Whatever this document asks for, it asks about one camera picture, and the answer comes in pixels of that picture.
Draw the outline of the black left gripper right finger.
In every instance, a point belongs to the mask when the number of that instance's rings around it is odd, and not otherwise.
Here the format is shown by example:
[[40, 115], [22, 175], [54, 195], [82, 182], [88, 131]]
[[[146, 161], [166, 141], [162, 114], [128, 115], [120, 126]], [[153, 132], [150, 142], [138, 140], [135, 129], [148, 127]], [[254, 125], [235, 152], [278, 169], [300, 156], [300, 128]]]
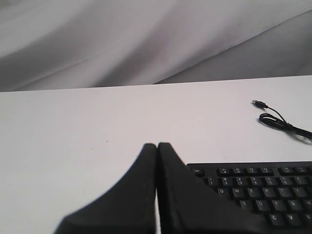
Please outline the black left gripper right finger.
[[264, 217], [218, 195], [179, 158], [170, 143], [157, 147], [157, 198], [163, 234], [268, 234]]

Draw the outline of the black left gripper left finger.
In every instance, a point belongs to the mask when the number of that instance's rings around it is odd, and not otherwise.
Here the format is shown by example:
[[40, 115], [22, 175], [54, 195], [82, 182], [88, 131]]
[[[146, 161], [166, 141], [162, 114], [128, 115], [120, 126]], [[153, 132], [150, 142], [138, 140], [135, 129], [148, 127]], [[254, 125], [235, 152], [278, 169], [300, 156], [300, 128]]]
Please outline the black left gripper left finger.
[[125, 175], [105, 194], [67, 215], [57, 234], [154, 234], [157, 147], [144, 144]]

